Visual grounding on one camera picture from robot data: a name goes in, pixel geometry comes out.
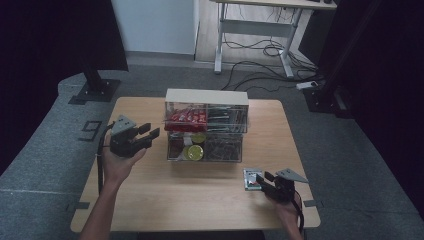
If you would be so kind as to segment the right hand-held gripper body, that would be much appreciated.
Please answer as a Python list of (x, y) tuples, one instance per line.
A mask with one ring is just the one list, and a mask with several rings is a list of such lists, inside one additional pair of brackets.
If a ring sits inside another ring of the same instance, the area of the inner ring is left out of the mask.
[(287, 203), (294, 199), (296, 193), (295, 183), (307, 183), (308, 180), (294, 170), (286, 168), (277, 171), (275, 174), (275, 180), (272, 182), (271, 188), (266, 190), (266, 194), (273, 200), (280, 203)]

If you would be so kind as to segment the grey packet red print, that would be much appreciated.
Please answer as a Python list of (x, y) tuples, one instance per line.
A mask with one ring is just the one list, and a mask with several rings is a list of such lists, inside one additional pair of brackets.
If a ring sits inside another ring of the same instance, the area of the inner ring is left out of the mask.
[(260, 191), (261, 185), (257, 182), (256, 178), (262, 175), (262, 170), (258, 168), (244, 168), (244, 188), (246, 191)]

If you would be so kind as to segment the clear drawer organizer white top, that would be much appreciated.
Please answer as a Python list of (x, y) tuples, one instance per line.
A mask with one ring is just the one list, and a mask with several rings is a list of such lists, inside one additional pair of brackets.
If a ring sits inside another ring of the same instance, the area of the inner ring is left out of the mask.
[[(165, 98), (165, 114), (164, 114), (164, 127), (166, 113), (184, 108), (202, 108), (208, 111), (210, 109), (234, 109), (242, 110), (247, 115), (247, 126), (245, 133), (221, 133), (221, 132), (178, 132), (178, 131), (165, 131), (168, 137), (168, 151), (167, 158), (171, 161), (192, 161), (188, 160), (186, 151), (189, 146), (199, 145), (203, 148), (208, 138), (212, 137), (239, 137), (242, 139), (248, 132), (248, 112), (249, 112), (249, 99), (245, 92), (234, 92), (234, 91), (220, 91), (220, 90), (198, 90), (198, 89), (168, 89)], [(204, 133), (206, 140), (201, 144), (193, 144), (191, 141), (191, 135), (193, 133)], [(169, 158), (169, 141), (171, 138), (182, 138), (184, 141), (184, 148), (180, 156), (176, 159)]]

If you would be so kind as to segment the person's right hand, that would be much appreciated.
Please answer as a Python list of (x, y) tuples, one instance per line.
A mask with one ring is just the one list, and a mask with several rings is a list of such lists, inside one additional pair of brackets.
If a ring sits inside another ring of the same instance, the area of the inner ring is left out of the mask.
[(275, 211), (281, 220), (298, 218), (298, 212), (291, 201), (288, 203), (275, 203)]

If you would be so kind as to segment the brown packet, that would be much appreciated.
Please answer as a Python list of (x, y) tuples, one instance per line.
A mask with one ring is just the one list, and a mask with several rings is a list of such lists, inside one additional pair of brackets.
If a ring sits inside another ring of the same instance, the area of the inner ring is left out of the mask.
[(176, 159), (180, 156), (184, 148), (184, 141), (182, 138), (171, 138), (169, 141), (169, 158)]

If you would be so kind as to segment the stack of red packets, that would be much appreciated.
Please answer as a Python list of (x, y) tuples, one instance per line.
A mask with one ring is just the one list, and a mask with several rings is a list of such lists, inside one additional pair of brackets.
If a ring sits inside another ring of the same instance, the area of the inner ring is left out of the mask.
[(184, 108), (167, 112), (164, 129), (178, 132), (205, 132), (207, 130), (206, 110)]

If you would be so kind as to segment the black tape floor mark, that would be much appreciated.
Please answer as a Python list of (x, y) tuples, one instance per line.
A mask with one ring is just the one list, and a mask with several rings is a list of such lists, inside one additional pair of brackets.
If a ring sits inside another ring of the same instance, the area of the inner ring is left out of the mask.
[(102, 122), (101, 121), (86, 121), (81, 129), (79, 141), (93, 142), (98, 135)]

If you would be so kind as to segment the large yellow lid jar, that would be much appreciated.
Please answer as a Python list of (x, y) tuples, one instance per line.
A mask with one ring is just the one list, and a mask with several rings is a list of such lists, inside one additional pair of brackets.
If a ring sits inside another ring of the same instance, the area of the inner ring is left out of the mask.
[(186, 156), (188, 160), (199, 161), (203, 158), (204, 151), (199, 145), (192, 145), (187, 148)]

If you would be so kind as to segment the pile of dark clips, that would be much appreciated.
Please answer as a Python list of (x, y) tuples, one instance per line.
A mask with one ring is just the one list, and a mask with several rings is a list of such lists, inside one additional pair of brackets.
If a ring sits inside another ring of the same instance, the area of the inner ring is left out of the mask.
[(204, 159), (217, 162), (241, 162), (242, 139), (212, 137), (208, 138), (204, 145)]

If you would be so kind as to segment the row of dark pens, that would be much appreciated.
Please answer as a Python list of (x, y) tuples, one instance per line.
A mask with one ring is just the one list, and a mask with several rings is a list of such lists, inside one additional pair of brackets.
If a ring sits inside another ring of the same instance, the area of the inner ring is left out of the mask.
[(247, 115), (242, 110), (210, 109), (207, 114), (207, 131), (221, 133), (245, 133)]

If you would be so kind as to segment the black metal stand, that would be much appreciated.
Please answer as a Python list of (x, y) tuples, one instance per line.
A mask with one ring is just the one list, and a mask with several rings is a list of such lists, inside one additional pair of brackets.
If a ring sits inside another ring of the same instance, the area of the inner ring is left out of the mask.
[(343, 82), (348, 76), (348, 65), (358, 53), (359, 42), (381, 2), (340, 0), (319, 64), (324, 83), (302, 91), (310, 112), (352, 118), (352, 100)]

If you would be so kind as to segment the white power strip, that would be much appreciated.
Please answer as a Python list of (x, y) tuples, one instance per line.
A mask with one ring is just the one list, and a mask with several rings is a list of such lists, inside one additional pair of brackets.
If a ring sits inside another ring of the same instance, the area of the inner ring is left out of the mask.
[(316, 81), (308, 81), (308, 82), (302, 82), (302, 83), (296, 84), (296, 89), (303, 90), (303, 89), (315, 88), (318, 86), (319, 84)]

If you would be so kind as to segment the grey floor mat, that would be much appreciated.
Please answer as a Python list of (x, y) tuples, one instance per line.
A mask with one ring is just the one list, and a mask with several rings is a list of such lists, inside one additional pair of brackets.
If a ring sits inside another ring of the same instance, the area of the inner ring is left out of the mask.
[[(252, 98), (276, 100), (285, 108), (313, 196), (324, 205), (308, 240), (424, 240), (424, 220), (359, 125), (309, 112), (293, 85), (245, 66), (215, 75), (207, 68), (132, 65), (102, 75), (120, 80), (120, 96), (239, 83)], [(0, 175), (0, 240), (76, 239), (74, 212), (65, 208), (80, 200), (98, 141), (78, 137), (86, 121), (101, 121), (103, 129), (112, 111), (109, 103), (69, 104), (83, 81), (75, 75), (58, 84), (43, 122)]]

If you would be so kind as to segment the black curtain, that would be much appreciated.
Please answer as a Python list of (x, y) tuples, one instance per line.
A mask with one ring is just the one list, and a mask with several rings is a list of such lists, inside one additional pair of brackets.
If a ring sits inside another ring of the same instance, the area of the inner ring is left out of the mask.
[(112, 0), (0, 0), (0, 175), (48, 113), (60, 81), (127, 69)]
[(424, 219), (424, 0), (336, 0), (322, 53), (327, 84)]

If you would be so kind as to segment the white frame desk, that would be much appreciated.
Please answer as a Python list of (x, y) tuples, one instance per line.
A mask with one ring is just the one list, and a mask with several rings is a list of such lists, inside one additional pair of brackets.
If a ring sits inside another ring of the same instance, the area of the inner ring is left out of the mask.
[[(332, 11), (337, 8), (334, 0), (211, 0), (220, 5), (218, 21), (218, 41), (215, 50), (214, 73), (220, 74), (222, 71), (222, 44), (225, 33), (255, 36), (282, 37), (286, 39), (286, 44), (279, 51), (285, 75), (293, 78), (294, 74), (290, 66), (289, 50), (292, 45), (298, 23), (302, 12), (307, 10)], [(248, 20), (233, 20), (225, 17), (225, 10), (229, 4), (270, 6), (292, 8), (295, 10), (293, 20), (286, 23), (269, 23)]]

